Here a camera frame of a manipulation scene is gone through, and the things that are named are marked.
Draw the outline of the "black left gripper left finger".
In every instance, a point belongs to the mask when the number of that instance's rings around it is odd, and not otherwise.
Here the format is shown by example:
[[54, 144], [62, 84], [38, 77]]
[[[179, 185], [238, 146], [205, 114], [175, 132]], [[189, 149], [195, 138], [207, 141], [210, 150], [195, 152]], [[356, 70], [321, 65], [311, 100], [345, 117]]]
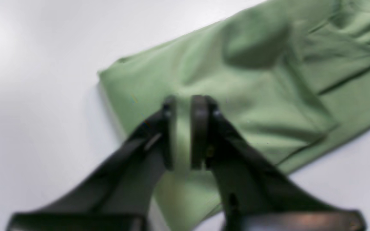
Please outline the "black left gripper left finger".
[[83, 182], [60, 199], [12, 215], [8, 231], [150, 231], [153, 190], [173, 170], [176, 99], [167, 97]]

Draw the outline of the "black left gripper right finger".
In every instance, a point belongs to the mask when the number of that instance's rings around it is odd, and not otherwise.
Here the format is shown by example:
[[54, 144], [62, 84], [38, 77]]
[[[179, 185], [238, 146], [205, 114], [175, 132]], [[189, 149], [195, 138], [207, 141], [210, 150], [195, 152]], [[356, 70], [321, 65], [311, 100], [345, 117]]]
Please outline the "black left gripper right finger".
[[365, 231], [358, 210], [325, 203], [255, 150], [210, 96], [191, 97], [191, 168], [212, 172], [224, 231]]

